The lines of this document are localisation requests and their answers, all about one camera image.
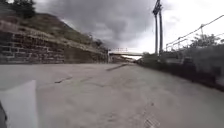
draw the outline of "hillside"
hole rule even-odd
[[[94,41],[87,35],[72,29],[59,18],[50,14],[37,13],[31,19],[22,19],[15,15],[9,4],[0,2],[0,20],[34,28],[55,37],[63,37],[77,43],[94,46]]]
[[[50,14],[37,13],[35,17],[27,20],[19,20],[22,26],[44,31],[56,37],[64,37],[77,43],[91,44],[92,40],[80,32],[72,29],[56,16]]]

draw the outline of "asphalt road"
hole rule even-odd
[[[224,127],[224,93],[134,64],[0,66],[0,90],[30,80],[41,128]]]

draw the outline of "concrete wall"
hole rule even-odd
[[[97,49],[32,29],[0,23],[0,64],[107,61],[107,54]]]

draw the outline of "sky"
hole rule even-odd
[[[103,40],[110,49],[154,52],[156,0],[35,0],[38,12],[58,16],[74,29]],[[161,0],[164,47],[222,15],[222,0]],[[224,18],[203,29],[224,33]]]

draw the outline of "overpass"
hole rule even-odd
[[[113,55],[124,55],[124,56],[143,56],[143,53],[134,53],[134,52],[109,52],[109,56]]]

